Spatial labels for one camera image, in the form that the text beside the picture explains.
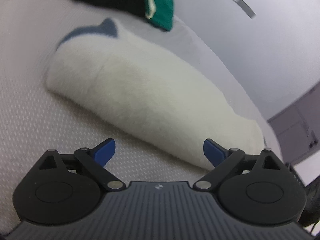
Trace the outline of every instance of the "green fabric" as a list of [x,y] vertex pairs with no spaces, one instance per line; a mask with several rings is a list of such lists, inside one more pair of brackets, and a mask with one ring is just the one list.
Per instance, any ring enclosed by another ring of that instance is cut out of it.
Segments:
[[[144,0],[144,2],[146,14],[149,15],[149,1]],[[154,3],[156,12],[148,21],[157,27],[170,31],[173,23],[173,0],[154,0]]]

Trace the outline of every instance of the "white plush toy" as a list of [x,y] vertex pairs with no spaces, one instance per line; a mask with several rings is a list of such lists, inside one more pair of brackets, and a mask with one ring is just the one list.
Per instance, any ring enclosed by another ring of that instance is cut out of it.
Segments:
[[226,149],[259,154],[263,135],[236,115],[222,92],[170,51],[114,19],[77,28],[59,45],[47,86],[107,122],[199,167],[211,138]]

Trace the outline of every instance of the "gray cabinet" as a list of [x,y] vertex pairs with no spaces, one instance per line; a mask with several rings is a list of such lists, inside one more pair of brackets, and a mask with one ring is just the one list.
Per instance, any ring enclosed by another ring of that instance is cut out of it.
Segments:
[[320,85],[269,120],[284,162],[297,164],[320,150]]

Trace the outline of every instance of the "white mattress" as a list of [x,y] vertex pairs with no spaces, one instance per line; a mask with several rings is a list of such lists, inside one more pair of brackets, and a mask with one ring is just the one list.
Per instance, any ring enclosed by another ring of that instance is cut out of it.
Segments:
[[192,184],[206,174],[45,89],[48,62],[58,41],[77,26],[96,25],[107,17],[118,18],[127,29],[199,69],[224,93],[237,114],[258,122],[268,147],[280,156],[276,136],[244,89],[178,18],[172,31],[162,32],[123,12],[70,0],[0,0],[0,232],[19,223],[12,193],[48,148],[71,153],[112,137],[116,155],[106,168],[126,183],[188,180]]

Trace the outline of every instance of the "blue-gray fabric patch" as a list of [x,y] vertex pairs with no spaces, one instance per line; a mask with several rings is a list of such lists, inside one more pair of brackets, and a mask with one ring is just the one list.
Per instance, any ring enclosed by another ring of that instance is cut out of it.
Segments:
[[80,36],[80,35],[84,35],[84,34],[100,34],[100,35],[106,35],[106,36],[110,36],[113,38],[117,38],[118,37],[118,30],[117,30],[117,27],[116,27],[116,24],[114,23],[114,21],[111,18],[107,18],[98,26],[93,25],[93,26],[84,26],[84,27],[75,28],[73,31],[68,33],[62,39],[62,41],[60,41],[58,47],[62,43],[70,40],[71,38],[74,38],[74,37]]

